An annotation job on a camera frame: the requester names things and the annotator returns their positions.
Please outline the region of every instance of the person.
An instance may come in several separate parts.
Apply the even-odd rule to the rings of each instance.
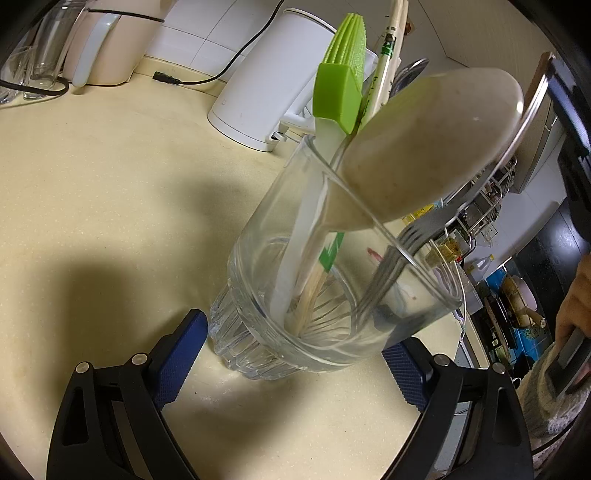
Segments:
[[[544,375],[560,349],[578,327],[591,338],[591,255],[585,255],[556,316],[556,341],[534,364],[517,389],[532,450],[562,432],[583,408],[591,391],[591,367],[586,364],[561,400],[554,400]],[[552,458],[566,435],[534,455],[536,475]]]

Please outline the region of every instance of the metal screw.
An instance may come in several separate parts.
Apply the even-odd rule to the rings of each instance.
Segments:
[[[148,355],[145,353],[136,353],[134,357],[131,359],[131,363],[134,365],[143,365],[148,361]]]
[[[492,364],[492,369],[501,375],[507,371],[507,369],[505,368],[505,365],[500,364],[499,362]]]
[[[440,367],[446,367],[450,363],[452,363],[449,357],[447,355],[443,355],[443,353],[438,353],[433,357],[433,359],[435,360],[435,363]]]
[[[80,362],[78,365],[76,365],[76,372],[79,374],[83,374],[84,372],[88,371],[89,368],[90,365],[88,364],[88,362]]]

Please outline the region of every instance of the blue gripper pad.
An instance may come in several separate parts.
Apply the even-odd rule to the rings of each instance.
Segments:
[[[404,399],[416,406],[420,412],[424,412],[429,403],[427,379],[424,372],[414,362],[407,347],[403,342],[397,343],[382,351],[382,356],[402,391]]]
[[[193,309],[172,334],[163,336],[152,349],[148,375],[156,408],[162,410],[176,400],[206,339],[207,317]]]

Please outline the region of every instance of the plastic bottle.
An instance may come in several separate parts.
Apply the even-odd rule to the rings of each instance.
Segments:
[[[485,279],[486,270],[488,267],[490,267],[491,262],[494,259],[495,257],[493,255],[489,255],[488,257],[473,260],[465,266],[466,273],[474,282],[474,284],[477,284],[478,282]]]

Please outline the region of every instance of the human hand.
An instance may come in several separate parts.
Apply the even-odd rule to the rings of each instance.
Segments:
[[[585,255],[556,315],[556,345],[562,348],[579,327],[591,338],[591,255]]]

